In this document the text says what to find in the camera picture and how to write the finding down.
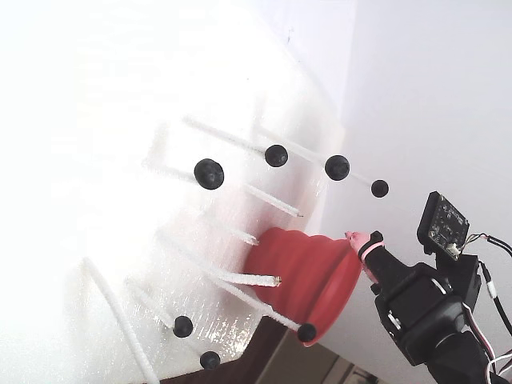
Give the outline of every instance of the robotic arm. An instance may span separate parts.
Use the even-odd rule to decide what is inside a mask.
[[[489,359],[485,346],[470,331],[462,332],[464,325],[470,325],[466,311],[473,310],[481,286],[478,257],[460,257],[454,251],[463,245],[460,238],[466,238],[469,223],[462,222],[465,230],[450,229],[457,238],[443,234],[449,225],[427,210],[438,210],[436,202],[447,200],[437,192],[433,194],[418,238],[427,253],[434,248],[436,269],[422,262],[404,265],[385,248],[379,232],[348,232],[346,236],[374,282],[371,289],[381,323],[409,363],[426,364],[439,384],[486,384]],[[428,231],[427,240],[422,239],[422,228]],[[508,384],[492,373],[490,379],[492,384]]]

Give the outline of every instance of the electrical wire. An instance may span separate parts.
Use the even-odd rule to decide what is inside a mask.
[[[505,360],[506,358],[512,358],[512,350],[507,352],[506,354],[500,356],[499,358],[492,359],[488,364],[486,368],[486,384],[493,384],[490,380],[490,367],[495,364],[496,362],[500,362],[501,360]]]
[[[506,330],[509,331],[512,336],[512,324],[510,324],[509,318],[506,316],[505,310],[503,309],[502,303],[499,300],[498,292],[496,291],[496,287],[494,286],[493,279],[490,276],[490,272],[486,267],[484,262],[479,261],[480,267],[482,268],[483,277],[487,283],[487,290],[489,291],[489,296],[493,299],[494,305],[496,306],[496,310],[498,310],[500,318],[502,318],[503,324],[505,324]]]
[[[476,320],[473,317],[473,313],[471,312],[471,308],[465,303],[462,304],[464,308],[466,309],[466,315],[468,317],[470,328],[473,331],[474,335],[477,337],[477,339],[480,341],[480,344],[483,345],[484,350],[487,353],[487,356],[489,356],[489,360],[493,360],[496,358],[496,354],[494,353],[493,347],[490,344],[489,340],[487,340],[486,336],[483,334],[482,330],[480,330],[480,327],[478,326]],[[493,371],[496,372],[496,365],[493,364]]]
[[[498,374],[501,376],[502,374],[504,374],[505,372],[507,372],[511,368],[512,368],[512,360],[510,360],[507,364],[505,364],[503,366],[503,368],[499,371]]]
[[[505,324],[505,327],[507,328],[510,335],[512,336],[512,324],[510,324],[510,320],[506,316],[506,313],[502,307],[502,303],[499,301],[498,296],[494,299],[494,305],[496,306],[496,309],[498,310],[498,313],[499,313],[500,317],[502,318],[503,323]]]
[[[487,236],[487,241],[495,246],[499,246],[500,248],[502,248],[505,252],[507,252],[512,257],[512,247],[509,246],[503,240],[500,240],[499,238],[495,238],[494,236]]]
[[[464,242],[464,244],[462,244],[462,246],[459,249],[461,251],[461,253],[464,251],[464,248],[466,248],[468,244],[470,244],[472,242],[476,242],[480,238],[488,238],[488,236],[486,234],[484,234],[484,233],[481,233],[481,234],[470,234],[467,237],[467,239]]]
[[[154,372],[150,360],[144,353],[141,343],[139,342],[139,340],[137,340],[137,335],[135,334],[134,329],[131,326],[130,321],[128,320],[128,317],[124,313],[122,305],[118,300],[118,297],[112,291],[108,282],[105,280],[102,273],[92,262],[92,260],[90,260],[89,258],[84,258],[83,264],[89,271],[89,275],[96,283],[96,286],[99,288],[99,291],[102,293],[110,309],[112,310],[112,313],[114,314],[115,319],[117,320],[119,327],[121,328],[121,331],[125,335],[128,347],[130,348],[130,351],[134,356],[134,359],[138,367],[140,368],[142,374],[144,375],[144,378],[146,379],[148,384],[159,384],[160,381],[158,380],[158,376]]]

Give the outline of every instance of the black sphere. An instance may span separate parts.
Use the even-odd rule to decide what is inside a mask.
[[[205,370],[214,370],[221,364],[221,358],[216,354],[215,352],[209,350],[208,352],[205,352],[201,355],[201,358],[199,359],[199,362],[201,363],[201,366]]]
[[[211,158],[204,158],[196,164],[194,176],[199,185],[207,190],[216,190],[224,183],[224,170]]]
[[[326,174],[331,179],[339,182],[349,175],[350,164],[349,161],[340,154],[331,156],[326,161]]]
[[[317,337],[317,329],[306,322],[298,328],[297,337],[301,342],[312,342]]]
[[[274,168],[284,166],[288,161],[288,152],[286,152],[284,146],[280,146],[279,144],[269,146],[265,151],[265,161],[269,166],[273,166]]]
[[[376,180],[371,185],[371,193],[376,198],[383,198],[390,191],[390,186],[384,180]]]
[[[173,332],[179,338],[189,337],[193,330],[192,321],[187,316],[178,316],[174,320]]]

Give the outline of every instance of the red bellows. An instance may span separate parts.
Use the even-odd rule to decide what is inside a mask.
[[[361,262],[346,239],[307,236],[271,228],[250,251],[244,273],[280,276],[278,287],[253,286],[260,300],[298,324],[317,329],[316,343],[348,302],[361,273]]]

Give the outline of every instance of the circuit board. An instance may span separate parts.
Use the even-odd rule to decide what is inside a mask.
[[[426,202],[418,227],[418,240],[426,254],[445,254],[458,260],[458,249],[464,244],[470,224],[439,192],[432,192]]]

